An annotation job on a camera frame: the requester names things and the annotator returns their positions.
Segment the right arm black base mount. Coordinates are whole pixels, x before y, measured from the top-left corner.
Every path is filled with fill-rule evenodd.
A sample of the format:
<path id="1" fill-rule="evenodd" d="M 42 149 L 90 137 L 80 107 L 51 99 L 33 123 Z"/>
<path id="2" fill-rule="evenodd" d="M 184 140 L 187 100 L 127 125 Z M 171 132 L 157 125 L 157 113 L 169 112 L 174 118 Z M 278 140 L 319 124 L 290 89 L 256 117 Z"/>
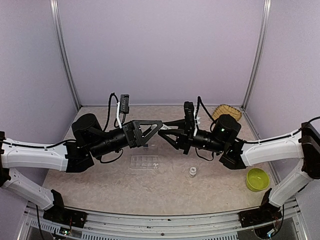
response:
<path id="1" fill-rule="evenodd" d="M 280 207 L 264 202 L 258 208 L 240 211 L 238 216 L 241 227 L 246 228 L 281 219 L 283 214 Z"/>

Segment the clear plastic pill organizer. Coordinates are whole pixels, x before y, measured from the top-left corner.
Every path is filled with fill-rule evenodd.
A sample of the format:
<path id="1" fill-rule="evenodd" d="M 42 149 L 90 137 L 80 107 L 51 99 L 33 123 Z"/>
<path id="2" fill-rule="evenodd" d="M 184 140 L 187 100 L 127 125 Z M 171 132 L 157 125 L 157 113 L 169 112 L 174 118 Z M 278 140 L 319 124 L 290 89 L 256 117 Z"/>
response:
<path id="1" fill-rule="evenodd" d="M 133 148 L 130 154 L 130 168 L 134 170 L 153 168 L 153 163 L 159 162 L 159 147 L 157 144 L 146 143 L 145 145 Z"/>

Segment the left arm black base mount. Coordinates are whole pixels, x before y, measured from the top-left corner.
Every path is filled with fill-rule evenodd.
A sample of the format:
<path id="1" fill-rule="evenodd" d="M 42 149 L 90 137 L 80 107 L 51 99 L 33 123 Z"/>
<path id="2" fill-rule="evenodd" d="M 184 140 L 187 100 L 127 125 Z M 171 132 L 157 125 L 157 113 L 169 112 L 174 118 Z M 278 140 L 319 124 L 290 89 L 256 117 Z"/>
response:
<path id="1" fill-rule="evenodd" d="M 88 214 L 84 211 L 66 208 L 61 202 L 53 202 L 53 206 L 43 213 L 43 218 L 69 227 L 83 228 Z"/>

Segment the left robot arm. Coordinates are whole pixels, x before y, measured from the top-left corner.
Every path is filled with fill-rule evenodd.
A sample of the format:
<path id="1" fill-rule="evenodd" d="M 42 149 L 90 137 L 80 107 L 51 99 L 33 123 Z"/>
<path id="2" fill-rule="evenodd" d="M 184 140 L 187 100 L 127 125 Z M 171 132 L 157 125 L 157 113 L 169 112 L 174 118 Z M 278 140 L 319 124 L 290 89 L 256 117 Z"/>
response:
<path id="1" fill-rule="evenodd" d="M 19 142 L 0 133 L 0 187 L 49 211 L 63 223 L 70 218 L 62 196 L 44 188 L 20 172 L 18 167 L 52 169 L 66 173 L 82 173 L 102 160 L 104 155 L 122 152 L 125 147 L 145 145 L 163 126 L 160 120 L 132 120 L 105 131 L 92 113 L 82 115 L 71 128 L 74 139 L 55 144 Z"/>

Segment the white pill bottle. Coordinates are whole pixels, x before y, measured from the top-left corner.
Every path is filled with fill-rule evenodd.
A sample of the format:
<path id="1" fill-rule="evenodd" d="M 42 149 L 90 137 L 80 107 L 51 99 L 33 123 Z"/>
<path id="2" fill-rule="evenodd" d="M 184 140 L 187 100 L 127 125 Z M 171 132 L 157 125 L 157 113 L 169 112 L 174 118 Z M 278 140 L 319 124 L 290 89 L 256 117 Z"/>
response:
<path id="1" fill-rule="evenodd" d="M 196 176 L 196 174 L 197 174 L 197 168 L 196 167 L 191 167 L 190 169 L 189 169 L 189 176 L 191 177 L 191 178 L 194 178 L 195 176 Z"/>
<path id="2" fill-rule="evenodd" d="M 173 126 L 168 126 L 168 125 L 163 124 L 159 130 L 164 131 L 164 130 L 173 130 L 173 129 L 174 129 Z"/>

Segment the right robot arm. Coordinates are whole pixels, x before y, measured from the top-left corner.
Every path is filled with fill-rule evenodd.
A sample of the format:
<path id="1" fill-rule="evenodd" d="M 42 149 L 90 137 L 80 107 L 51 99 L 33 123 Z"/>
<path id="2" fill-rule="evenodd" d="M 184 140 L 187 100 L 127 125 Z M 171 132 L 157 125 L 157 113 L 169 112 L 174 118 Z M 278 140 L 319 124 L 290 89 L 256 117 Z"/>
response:
<path id="1" fill-rule="evenodd" d="M 185 155 L 191 147 L 220 154 L 220 162 L 230 170 L 282 159 L 299 160 L 285 179 L 265 193 L 255 212 L 260 222 L 268 221 L 287 199 L 320 178 L 320 134 L 309 121 L 291 133 L 257 141 L 239 139 L 241 125 L 229 114 L 214 120 L 210 131 L 198 129 L 188 118 L 167 125 L 169 128 L 159 130 L 158 135 L 175 149 Z"/>

